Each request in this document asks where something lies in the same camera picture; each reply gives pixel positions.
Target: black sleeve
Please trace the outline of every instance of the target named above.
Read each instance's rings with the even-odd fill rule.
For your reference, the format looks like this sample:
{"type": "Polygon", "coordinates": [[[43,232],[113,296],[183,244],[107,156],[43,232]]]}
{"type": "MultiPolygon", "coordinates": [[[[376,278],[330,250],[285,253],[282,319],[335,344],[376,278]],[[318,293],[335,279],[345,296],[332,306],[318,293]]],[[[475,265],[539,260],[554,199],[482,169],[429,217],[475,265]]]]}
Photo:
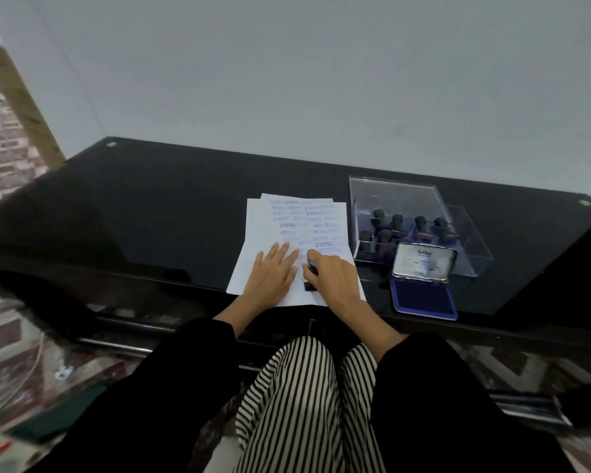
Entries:
{"type": "Polygon", "coordinates": [[[30,471],[185,472],[199,430],[239,388],[235,344],[225,322],[181,326],[30,471]]]}
{"type": "Polygon", "coordinates": [[[370,422],[388,472],[574,471],[552,435],[503,413],[436,334],[383,356],[370,422]]]}

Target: black and white striped pants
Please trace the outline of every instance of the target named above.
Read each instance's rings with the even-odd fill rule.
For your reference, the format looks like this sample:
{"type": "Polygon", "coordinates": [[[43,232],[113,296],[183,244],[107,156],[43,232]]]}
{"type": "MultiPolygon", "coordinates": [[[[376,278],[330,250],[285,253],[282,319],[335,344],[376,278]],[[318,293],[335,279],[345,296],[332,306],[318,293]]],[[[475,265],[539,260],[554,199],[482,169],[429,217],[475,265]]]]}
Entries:
{"type": "Polygon", "coordinates": [[[236,415],[243,454],[236,473],[384,472],[370,426],[376,361],[358,345],[339,382],[330,352],[312,337],[280,349],[236,415]]]}

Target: hand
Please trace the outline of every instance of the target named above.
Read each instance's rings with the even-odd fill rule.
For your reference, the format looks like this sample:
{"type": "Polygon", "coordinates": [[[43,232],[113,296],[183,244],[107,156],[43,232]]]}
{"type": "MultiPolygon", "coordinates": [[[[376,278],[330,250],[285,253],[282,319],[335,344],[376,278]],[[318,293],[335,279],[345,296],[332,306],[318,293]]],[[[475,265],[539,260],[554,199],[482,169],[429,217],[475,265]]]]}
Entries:
{"type": "Polygon", "coordinates": [[[333,313],[341,318],[348,306],[361,301],[359,294],[359,276],[357,268],[336,255],[322,255],[315,249],[306,253],[309,262],[313,262],[319,275],[303,264],[304,278],[309,281],[333,313]]]}
{"type": "Polygon", "coordinates": [[[253,302],[259,309],[259,313],[275,307],[287,295],[296,277],[297,267],[293,267],[293,264],[300,251],[295,249],[285,257],[287,250],[289,250],[288,242],[280,249],[276,242],[265,258],[262,251],[256,256],[254,267],[241,296],[253,302]]]}

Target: paper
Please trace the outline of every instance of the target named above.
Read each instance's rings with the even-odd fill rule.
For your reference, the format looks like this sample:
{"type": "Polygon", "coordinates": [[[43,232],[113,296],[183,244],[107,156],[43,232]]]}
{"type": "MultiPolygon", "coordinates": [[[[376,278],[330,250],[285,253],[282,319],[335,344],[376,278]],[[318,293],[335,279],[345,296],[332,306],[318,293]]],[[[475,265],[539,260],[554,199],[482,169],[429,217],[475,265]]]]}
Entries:
{"type": "MultiPolygon", "coordinates": [[[[259,251],[267,253],[275,243],[289,242],[287,254],[300,249],[294,264],[298,271],[289,293],[278,304],[323,305],[326,303],[318,292],[304,290],[302,264],[306,263],[308,249],[321,254],[338,255],[354,264],[348,246],[348,219],[346,203],[333,202],[330,198],[303,199],[281,195],[263,194],[260,199],[248,199],[245,223],[245,242],[230,278],[227,292],[240,295],[252,271],[259,251]]],[[[361,298],[365,299],[361,282],[361,298]]]]}

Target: table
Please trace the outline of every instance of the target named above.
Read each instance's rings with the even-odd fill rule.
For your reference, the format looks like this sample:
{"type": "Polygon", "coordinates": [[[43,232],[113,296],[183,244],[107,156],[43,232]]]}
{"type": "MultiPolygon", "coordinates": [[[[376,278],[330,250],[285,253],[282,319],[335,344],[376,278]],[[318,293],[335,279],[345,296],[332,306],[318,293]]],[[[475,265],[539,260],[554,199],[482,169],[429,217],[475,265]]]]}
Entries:
{"type": "Polygon", "coordinates": [[[104,139],[0,202],[0,286],[71,340],[97,328],[86,304],[163,311],[174,298],[220,308],[246,199],[350,206],[351,175],[436,185],[446,204],[466,208],[494,257],[476,279],[451,278],[455,323],[397,314],[385,272],[360,265],[368,301],[392,325],[591,349],[587,195],[133,139],[104,139]]]}

